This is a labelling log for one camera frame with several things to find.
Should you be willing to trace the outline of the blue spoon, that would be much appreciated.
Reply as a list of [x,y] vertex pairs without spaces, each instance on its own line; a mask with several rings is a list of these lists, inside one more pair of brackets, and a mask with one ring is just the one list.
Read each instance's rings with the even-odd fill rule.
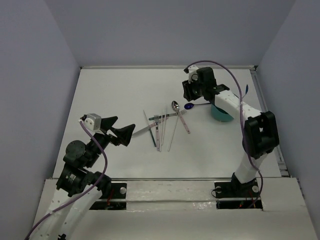
[[247,84],[245,87],[245,92],[244,92],[243,98],[248,94],[248,92],[249,92],[249,85]]

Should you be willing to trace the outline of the silver spoon pink handle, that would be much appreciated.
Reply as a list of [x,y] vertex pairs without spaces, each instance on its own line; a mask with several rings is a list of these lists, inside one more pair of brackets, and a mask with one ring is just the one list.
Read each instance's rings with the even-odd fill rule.
[[176,102],[176,101],[172,101],[171,102],[171,108],[173,109],[173,111],[177,114],[177,115],[179,115],[180,114],[180,106],[179,106],[179,104]]

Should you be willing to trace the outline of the fork with pink handle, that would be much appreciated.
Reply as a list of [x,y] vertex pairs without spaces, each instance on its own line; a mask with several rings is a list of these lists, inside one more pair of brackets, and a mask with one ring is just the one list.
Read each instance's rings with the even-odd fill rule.
[[190,132],[190,129],[189,129],[188,125],[186,124],[184,118],[183,118],[183,115],[186,114],[186,113],[187,113],[187,111],[184,109],[184,110],[182,110],[182,111],[179,112],[178,116],[179,116],[179,119],[181,120],[181,122],[182,122],[182,124],[183,124],[183,126],[184,126],[184,128],[185,128],[185,130],[186,130],[186,132],[187,132],[188,134],[190,134],[190,133],[191,133],[191,132]]

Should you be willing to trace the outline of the knife with pink handle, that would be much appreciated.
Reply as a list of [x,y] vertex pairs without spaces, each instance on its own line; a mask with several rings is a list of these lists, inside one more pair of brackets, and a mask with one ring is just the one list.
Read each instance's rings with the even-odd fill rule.
[[134,132],[134,133],[132,134],[132,137],[139,136],[139,135],[141,135],[141,134],[143,134],[143,133],[145,133],[145,132],[149,131],[153,126],[154,126],[153,124],[150,124],[150,125],[148,125],[148,126],[146,126],[146,127],[142,128],[142,129],[140,129],[140,130],[138,130],[138,131]]

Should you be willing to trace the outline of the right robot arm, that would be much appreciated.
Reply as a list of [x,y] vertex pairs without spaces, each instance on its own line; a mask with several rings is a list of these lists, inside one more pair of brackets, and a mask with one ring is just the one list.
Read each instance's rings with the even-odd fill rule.
[[188,79],[182,82],[183,97],[187,101],[203,97],[243,127],[244,157],[234,173],[236,180],[230,183],[231,192],[242,196],[249,189],[247,183],[256,178],[263,160],[279,145],[276,117],[271,111],[262,112],[248,105],[226,85],[217,84],[211,67],[192,65],[184,72],[188,74]]

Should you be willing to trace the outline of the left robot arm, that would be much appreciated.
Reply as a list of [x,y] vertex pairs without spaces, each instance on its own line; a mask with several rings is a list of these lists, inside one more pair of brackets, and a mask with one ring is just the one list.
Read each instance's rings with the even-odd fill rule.
[[128,146],[135,124],[114,128],[117,116],[102,118],[88,113],[79,124],[90,137],[88,143],[70,142],[63,157],[64,166],[45,215],[32,227],[27,240],[69,240],[75,229],[99,198],[109,198],[114,189],[106,175],[108,158],[105,148]]

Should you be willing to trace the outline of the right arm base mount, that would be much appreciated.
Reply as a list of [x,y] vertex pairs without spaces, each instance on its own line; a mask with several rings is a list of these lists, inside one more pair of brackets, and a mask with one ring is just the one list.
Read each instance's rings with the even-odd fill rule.
[[233,189],[228,181],[215,182],[210,193],[218,210],[263,209],[256,180],[240,189]]

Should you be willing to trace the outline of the knife with teal handle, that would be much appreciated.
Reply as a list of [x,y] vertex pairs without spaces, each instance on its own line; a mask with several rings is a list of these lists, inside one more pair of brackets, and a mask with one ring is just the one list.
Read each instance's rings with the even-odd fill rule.
[[[144,109],[143,109],[143,114],[144,114],[145,121],[146,121],[147,125],[149,126],[149,121],[148,121],[148,118],[147,118],[147,115],[146,115],[146,112],[145,112]],[[153,132],[152,132],[152,130],[151,130],[150,127],[148,128],[148,131],[149,131],[149,133],[150,133],[151,140],[152,140],[152,143],[153,143],[154,147],[157,147],[157,144],[156,144],[156,141],[155,141]]]

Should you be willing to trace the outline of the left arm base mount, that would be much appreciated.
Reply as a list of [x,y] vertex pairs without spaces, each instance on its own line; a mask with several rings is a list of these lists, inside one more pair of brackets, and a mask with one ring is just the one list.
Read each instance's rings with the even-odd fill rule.
[[111,184],[109,195],[100,197],[91,207],[90,210],[126,210],[127,209],[127,182],[114,181]]

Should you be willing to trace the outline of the dark purple spoon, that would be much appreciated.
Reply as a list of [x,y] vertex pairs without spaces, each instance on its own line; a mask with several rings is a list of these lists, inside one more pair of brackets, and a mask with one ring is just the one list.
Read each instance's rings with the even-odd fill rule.
[[194,104],[192,102],[188,102],[184,105],[184,109],[185,110],[190,110],[192,108],[194,108],[195,106],[202,106],[202,105],[210,105],[210,102],[206,102],[206,103],[198,103],[198,104]]

